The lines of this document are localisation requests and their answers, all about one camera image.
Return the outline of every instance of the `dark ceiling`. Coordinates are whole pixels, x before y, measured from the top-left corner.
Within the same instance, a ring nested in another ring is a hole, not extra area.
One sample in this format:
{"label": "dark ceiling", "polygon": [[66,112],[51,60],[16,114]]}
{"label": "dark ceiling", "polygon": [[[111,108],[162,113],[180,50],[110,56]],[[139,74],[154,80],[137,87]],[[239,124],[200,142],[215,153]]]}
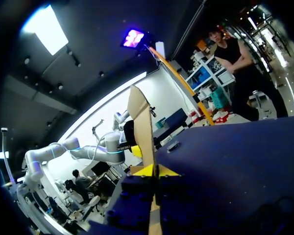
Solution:
{"label": "dark ceiling", "polygon": [[[165,42],[170,57],[200,6],[199,0],[61,0],[51,4],[69,40],[51,56],[34,34],[21,33],[0,99],[0,126],[14,171],[24,150],[59,137],[98,100],[134,76],[157,69],[152,56],[120,47],[130,27]],[[72,50],[81,63],[74,64]],[[25,58],[30,58],[28,65]],[[57,90],[58,83],[64,88]]]}

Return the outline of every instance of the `metal pole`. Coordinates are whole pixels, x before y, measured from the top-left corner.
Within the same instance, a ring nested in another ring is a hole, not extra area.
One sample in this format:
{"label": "metal pole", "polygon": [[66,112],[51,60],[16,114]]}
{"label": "metal pole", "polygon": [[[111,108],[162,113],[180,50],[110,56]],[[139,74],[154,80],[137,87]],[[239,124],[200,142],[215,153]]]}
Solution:
{"label": "metal pole", "polygon": [[[168,68],[170,71],[177,77],[177,79],[183,84],[183,86],[191,93],[192,96],[195,95],[195,92],[192,90],[192,88],[188,85],[188,83],[182,78],[182,76],[166,61],[165,58],[163,58],[162,55],[160,55],[154,48],[149,47],[149,50],[159,58],[159,60]],[[202,110],[204,115],[206,116],[207,120],[209,121],[210,125],[215,125],[215,123],[212,121],[212,118],[208,111],[206,110],[203,103],[200,101],[197,103],[199,108]]]}

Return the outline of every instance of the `yellow object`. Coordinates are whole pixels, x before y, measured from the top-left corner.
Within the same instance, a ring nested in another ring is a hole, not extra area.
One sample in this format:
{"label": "yellow object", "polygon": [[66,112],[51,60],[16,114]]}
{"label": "yellow object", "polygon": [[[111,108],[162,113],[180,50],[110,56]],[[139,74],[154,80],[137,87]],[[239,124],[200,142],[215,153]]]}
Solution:
{"label": "yellow object", "polygon": [[[192,88],[190,87],[190,85],[188,85],[188,83],[182,78],[182,76],[166,61],[165,58],[163,58],[162,55],[160,55],[154,48],[149,47],[149,50],[159,58],[159,60],[168,68],[171,70],[171,72],[177,77],[177,79],[183,84],[183,86],[189,91],[189,93],[191,93],[192,96],[195,95],[195,92],[192,90]],[[212,121],[212,118],[210,116],[210,114],[208,113],[208,111],[206,110],[205,106],[202,104],[202,102],[200,101],[199,103],[197,103],[199,108],[202,110],[202,112],[204,113],[204,115],[206,116],[207,120],[209,121],[210,125],[215,125],[214,121]]]}
{"label": "yellow object", "polygon": [[174,171],[166,168],[164,165],[159,164],[159,177],[161,176],[178,176],[179,174],[175,173]]}
{"label": "yellow object", "polygon": [[142,176],[142,175],[152,176],[152,172],[153,172],[153,164],[150,164],[149,166],[146,166],[144,169],[141,169],[140,171],[137,171],[133,175],[136,175],[136,176]]}
{"label": "yellow object", "polygon": [[[159,166],[159,177],[166,176],[166,175],[169,175],[169,176],[178,176],[179,175],[161,164],[159,164],[158,166]],[[152,172],[153,172],[153,164],[150,164],[149,166],[145,167],[144,169],[137,171],[133,175],[135,175],[135,176],[142,176],[142,175],[152,176]]]}
{"label": "yellow object", "polygon": [[142,151],[138,145],[131,147],[131,149],[132,149],[132,154],[135,157],[139,157],[139,158],[143,157]]}

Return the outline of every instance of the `person's arm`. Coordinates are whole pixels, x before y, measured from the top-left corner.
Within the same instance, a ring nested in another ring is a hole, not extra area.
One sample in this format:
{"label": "person's arm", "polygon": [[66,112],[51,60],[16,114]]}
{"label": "person's arm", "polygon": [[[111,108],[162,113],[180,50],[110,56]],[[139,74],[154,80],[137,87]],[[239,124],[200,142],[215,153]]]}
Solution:
{"label": "person's arm", "polygon": [[228,60],[224,60],[224,59],[221,59],[219,57],[216,57],[215,56],[215,59],[223,66],[226,68],[226,70],[228,70],[230,73],[233,73],[232,70],[230,70],[230,68],[232,67],[232,64],[228,61]]}
{"label": "person's arm", "polygon": [[242,41],[238,41],[240,47],[241,57],[229,68],[230,71],[236,71],[246,66],[253,64],[253,60],[251,59],[251,55],[247,47],[243,44]]}

